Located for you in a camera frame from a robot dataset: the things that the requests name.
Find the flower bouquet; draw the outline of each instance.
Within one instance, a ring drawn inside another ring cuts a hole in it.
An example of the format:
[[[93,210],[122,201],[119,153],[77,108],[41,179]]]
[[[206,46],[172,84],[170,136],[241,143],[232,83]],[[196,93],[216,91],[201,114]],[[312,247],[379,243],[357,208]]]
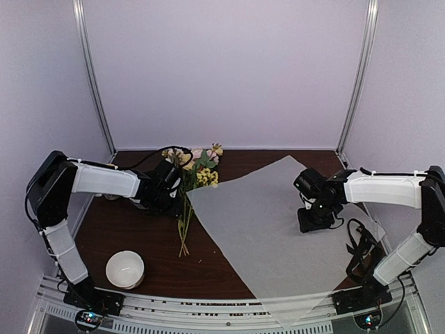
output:
[[[186,245],[186,238],[194,211],[186,193],[201,186],[217,185],[218,172],[216,171],[216,166],[223,155],[223,148],[220,144],[213,144],[211,149],[196,148],[191,150],[191,154],[193,155],[192,159],[190,153],[185,153],[182,150],[170,149],[162,153],[166,159],[169,159],[176,166],[183,166],[190,160],[183,167],[182,184],[179,187],[179,195],[184,201],[183,213],[178,218],[178,232],[181,238],[179,257],[190,255]]]

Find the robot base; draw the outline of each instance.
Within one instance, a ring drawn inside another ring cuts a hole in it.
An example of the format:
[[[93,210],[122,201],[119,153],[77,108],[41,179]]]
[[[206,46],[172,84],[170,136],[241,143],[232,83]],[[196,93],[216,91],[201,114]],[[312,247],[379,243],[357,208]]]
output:
[[[94,305],[92,307],[92,311],[98,314],[107,314],[107,315],[120,315],[120,311],[122,309],[122,304],[124,303],[124,295],[118,294],[117,292],[109,292],[104,290],[94,289],[95,296],[104,302]],[[78,308],[88,309],[88,306],[82,301],[79,296],[73,292],[71,289],[67,290],[65,297],[63,298],[63,302],[68,305],[73,305]]]
[[[389,303],[392,301],[392,296],[388,288],[384,286],[374,287],[372,292],[365,287],[360,287],[348,291],[339,291],[332,295],[332,300],[337,314],[343,315]]]

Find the metal frame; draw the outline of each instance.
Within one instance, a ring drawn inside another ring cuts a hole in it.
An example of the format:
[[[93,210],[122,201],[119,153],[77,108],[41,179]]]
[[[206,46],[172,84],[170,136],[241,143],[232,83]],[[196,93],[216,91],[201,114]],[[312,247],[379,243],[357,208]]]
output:
[[[106,120],[106,116],[104,113],[104,106],[102,104],[102,99],[99,94],[99,86],[97,85],[95,69],[92,64],[92,56],[90,50],[90,43],[88,42],[85,14],[83,12],[83,0],[73,0],[73,5],[74,5],[74,16],[76,18],[76,25],[77,29],[79,30],[79,36],[81,39],[83,59],[85,61],[92,99],[95,104],[96,113],[99,118],[100,127],[102,129],[102,133],[104,134],[108,150],[110,151],[111,154],[115,154],[117,151],[114,146],[113,138],[111,137],[108,122]]]
[[[369,0],[368,4],[368,16],[366,17],[366,24],[363,35],[362,53],[360,54],[359,66],[357,69],[357,76],[355,77],[355,84],[353,88],[353,94],[351,95],[348,107],[348,113],[346,114],[345,124],[341,131],[340,141],[337,146],[337,154],[340,157],[343,155],[343,151],[346,146],[346,141],[350,133],[351,126],[353,124],[355,112],[360,100],[360,94],[362,93],[365,72],[369,64],[369,57],[371,56],[371,50],[374,43],[375,28],[377,26],[378,15],[378,0]]]
[[[60,284],[58,278],[45,276],[37,295],[37,308],[28,327],[28,334],[41,334],[46,315],[52,315],[68,321],[74,319],[77,308],[63,303],[66,284]],[[416,333],[428,334],[429,327],[423,305],[416,285],[411,276],[403,277],[406,288],[407,309]],[[393,301],[396,305],[401,299],[401,286],[398,282],[390,284]],[[256,299],[209,300],[209,299],[174,299],[137,294],[125,295],[124,305],[119,317],[109,316],[102,329],[110,333],[139,334],[329,334],[332,332],[332,321],[351,314],[336,315],[330,298],[324,299],[298,324],[289,331],[284,331],[273,317],[264,310]],[[318,298],[319,294],[292,297],[293,301]]]
[[[106,139],[106,144],[111,154],[117,152],[113,138],[111,136],[110,128],[106,120],[104,106],[102,104],[102,99],[99,94],[99,86],[97,84],[97,78],[93,66],[90,43],[88,40],[87,26],[85,20],[85,14],[83,11],[83,0],[73,0],[74,4],[74,14],[76,18],[77,28],[79,30],[79,36],[81,39],[81,45],[83,50],[83,58],[86,65],[86,70],[88,74],[88,82],[90,84],[91,94],[93,101],[95,103],[95,109],[97,116],[99,118],[100,127]],[[364,83],[365,72],[369,64],[369,57],[371,55],[371,50],[374,42],[375,28],[377,26],[377,16],[378,16],[378,0],[369,0],[368,3],[368,14],[366,17],[362,51],[360,54],[359,65],[357,69],[357,75],[355,77],[355,83],[353,88],[353,93],[349,102],[348,112],[346,114],[345,123],[343,124],[343,129],[341,131],[340,140],[337,145],[336,152],[342,158],[343,151],[346,146],[346,141],[352,127],[353,119],[357,106],[359,104],[360,94],[362,92],[362,87]]]

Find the white fabric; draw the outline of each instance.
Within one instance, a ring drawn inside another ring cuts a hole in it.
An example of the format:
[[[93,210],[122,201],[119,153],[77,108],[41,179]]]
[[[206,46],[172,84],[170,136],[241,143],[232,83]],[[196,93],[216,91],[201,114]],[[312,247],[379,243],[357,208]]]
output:
[[[300,232],[296,210],[303,204],[293,181],[304,169],[294,158],[285,157],[237,180],[188,192],[201,224],[285,329],[346,277],[351,259],[345,226]],[[385,234],[355,205],[346,205],[340,216],[358,218],[376,239]],[[304,301],[295,298],[308,294],[318,295]]]

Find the white bowl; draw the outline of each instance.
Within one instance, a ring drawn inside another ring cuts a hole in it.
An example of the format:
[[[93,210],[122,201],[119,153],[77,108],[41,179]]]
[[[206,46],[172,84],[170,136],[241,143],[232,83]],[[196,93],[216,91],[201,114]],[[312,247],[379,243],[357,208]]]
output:
[[[110,257],[105,272],[111,284],[121,289],[133,289],[144,278],[144,262],[139,254],[124,250]]]

